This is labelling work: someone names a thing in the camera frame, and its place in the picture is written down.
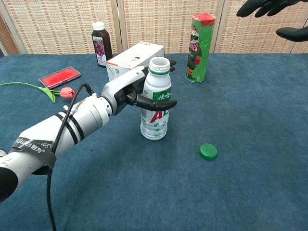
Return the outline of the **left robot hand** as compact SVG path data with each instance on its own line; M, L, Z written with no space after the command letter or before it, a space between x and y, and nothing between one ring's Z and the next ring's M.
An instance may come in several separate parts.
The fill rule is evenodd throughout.
M128 104L149 111L164 111L175 107L176 100L155 102L141 95L149 71L149 67L135 67L103 87L101 96L108 101L111 115L117 115Z

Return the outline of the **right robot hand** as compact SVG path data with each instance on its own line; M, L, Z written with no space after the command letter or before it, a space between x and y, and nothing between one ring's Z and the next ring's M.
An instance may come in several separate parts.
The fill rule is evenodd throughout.
M307 0L247 0L236 13L236 16L244 18L251 15L255 10L255 18L267 15L274 16L289 6ZM286 40L293 42L305 42L308 40L308 27L293 28L282 27L276 30L276 34Z

